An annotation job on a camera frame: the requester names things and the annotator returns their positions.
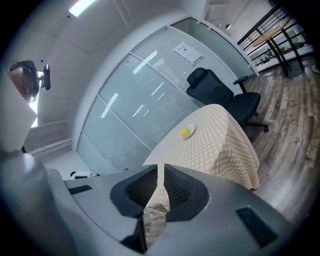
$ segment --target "tablecloth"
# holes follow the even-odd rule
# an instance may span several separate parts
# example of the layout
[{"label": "tablecloth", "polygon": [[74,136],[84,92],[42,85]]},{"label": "tablecloth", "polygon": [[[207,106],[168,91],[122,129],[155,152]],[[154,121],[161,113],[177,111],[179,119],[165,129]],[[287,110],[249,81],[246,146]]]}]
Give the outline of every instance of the tablecloth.
[{"label": "tablecloth", "polygon": [[[182,138],[183,127],[191,124],[195,124],[194,133]],[[158,165],[158,183],[144,209],[147,222],[164,219],[170,210],[164,187],[164,164],[226,178],[247,189],[259,187],[257,171],[260,163],[253,146],[237,121],[217,104],[199,108],[172,129],[143,163],[152,164]],[[160,232],[149,223],[146,226],[147,243],[148,239],[154,240]]]}]

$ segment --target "paper notice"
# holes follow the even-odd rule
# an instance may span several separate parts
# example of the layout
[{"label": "paper notice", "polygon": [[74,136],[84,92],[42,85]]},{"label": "paper notice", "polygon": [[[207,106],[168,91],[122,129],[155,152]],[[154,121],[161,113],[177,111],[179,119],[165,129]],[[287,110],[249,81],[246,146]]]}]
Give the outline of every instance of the paper notice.
[{"label": "paper notice", "polygon": [[185,42],[180,43],[172,50],[180,54],[182,57],[184,57],[187,61],[191,62],[192,64],[195,64],[203,57],[200,52],[196,51],[194,48],[187,45]]}]

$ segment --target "chair backrest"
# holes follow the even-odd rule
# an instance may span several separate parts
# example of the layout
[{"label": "chair backrest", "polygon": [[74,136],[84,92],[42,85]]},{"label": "chair backrest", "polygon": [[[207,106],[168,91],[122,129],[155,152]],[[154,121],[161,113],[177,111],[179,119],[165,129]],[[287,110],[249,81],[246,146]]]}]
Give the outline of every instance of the chair backrest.
[{"label": "chair backrest", "polygon": [[186,93],[205,105],[225,106],[234,97],[233,91],[210,69],[198,67],[186,80],[190,84]]}]

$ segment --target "glass partition wall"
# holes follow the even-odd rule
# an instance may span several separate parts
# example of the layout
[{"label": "glass partition wall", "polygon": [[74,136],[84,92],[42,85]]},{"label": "glass partition wall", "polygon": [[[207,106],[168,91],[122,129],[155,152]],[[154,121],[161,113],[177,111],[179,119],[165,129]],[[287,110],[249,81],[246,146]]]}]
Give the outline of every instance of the glass partition wall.
[{"label": "glass partition wall", "polygon": [[[192,64],[173,51],[182,42],[202,55],[200,61]],[[186,93],[187,77],[198,67],[242,93],[233,85],[238,75],[218,53],[175,27],[129,52],[96,95],[82,127],[77,153],[88,168],[105,175],[141,166],[180,121],[203,106]]]},{"label": "glass partition wall", "polygon": [[193,18],[188,18],[174,24],[173,27],[187,33],[207,46],[224,61],[237,78],[243,76],[256,77],[252,67],[241,53],[225,38],[207,25]]}]

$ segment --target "table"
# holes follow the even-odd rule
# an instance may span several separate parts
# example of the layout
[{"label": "table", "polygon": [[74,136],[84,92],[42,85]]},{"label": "table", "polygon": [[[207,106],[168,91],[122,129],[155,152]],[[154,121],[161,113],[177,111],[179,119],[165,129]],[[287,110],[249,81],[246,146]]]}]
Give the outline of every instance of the table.
[{"label": "table", "polygon": [[[290,18],[284,18],[284,19],[280,20],[273,27],[269,28],[267,31],[262,33],[257,38],[257,40],[255,40],[252,44],[252,47],[257,47],[257,46],[263,44],[264,42],[266,42],[270,46],[275,57],[279,61],[280,66],[282,67],[281,75],[285,78],[293,78],[298,75],[301,75],[305,69],[294,43],[292,42],[289,35],[287,34],[287,32],[284,29],[285,26],[289,23],[289,21],[290,21]],[[273,40],[272,37],[280,31],[283,33],[286,40],[289,42],[292,50],[294,51],[296,59],[297,59],[296,61],[292,61],[291,63],[288,63],[286,58],[284,57],[283,53],[279,49],[277,43]]]},{"label": "table", "polygon": [[[195,124],[195,132],[182,138],[182,129]],[[158,164],[158,184],[145,211],[159,206],[169,211],[164,187],[164,164],[194,169],[257,189],[259,160],[245,132],[220,105],[197,109],[183,119],[155,147],[143,165]]]}]

